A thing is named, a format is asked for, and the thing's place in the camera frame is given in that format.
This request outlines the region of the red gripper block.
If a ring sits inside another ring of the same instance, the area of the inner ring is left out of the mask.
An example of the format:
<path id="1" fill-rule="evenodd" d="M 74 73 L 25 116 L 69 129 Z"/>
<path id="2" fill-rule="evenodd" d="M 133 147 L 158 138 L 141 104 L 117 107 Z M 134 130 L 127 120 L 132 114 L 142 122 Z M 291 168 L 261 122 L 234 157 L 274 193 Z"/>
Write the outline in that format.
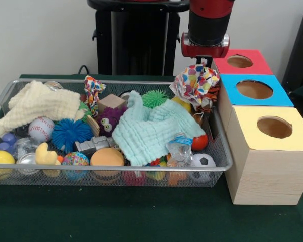
<path id="1" fill-rule="evenodd" d="M 181 52 L 184 57 L 196 58 L 197 64 L 203 63 L 203 57 L 206 57 L 206 66 L 211 66 L 213 58 L 224 58 L 230 47 L 230 36 L 225 34 L 219 45 L 200 46 L 192 43 L 187 33 L 181 36 Z"/>

